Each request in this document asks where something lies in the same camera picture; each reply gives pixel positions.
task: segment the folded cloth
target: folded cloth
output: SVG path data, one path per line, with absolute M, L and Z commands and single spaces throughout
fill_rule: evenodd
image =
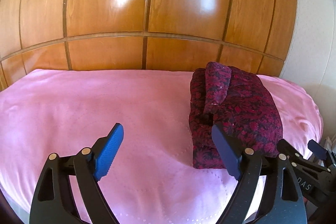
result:
M 194 72 L 190 93 L 195 168 L 225 168 L 211 138 L 215 123 L 221 123 L 226 134 L 238 138 L 244 147 L 269 157 L 278 154 L 282 122 L 271 94 L 258 76 L 210 62 L 205 69 Z

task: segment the dark red patterned garment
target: dark red patterned garment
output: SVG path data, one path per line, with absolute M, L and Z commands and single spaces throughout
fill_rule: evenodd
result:
M 271 94 L 258 76 L 231 66 L 210 62 L 197 69 L 190 83 L 189 126 L 193 164 L 197 169 L 225 168 L 211 138 L 214 123 L 265 156 L 278 154 L 283 128 Z

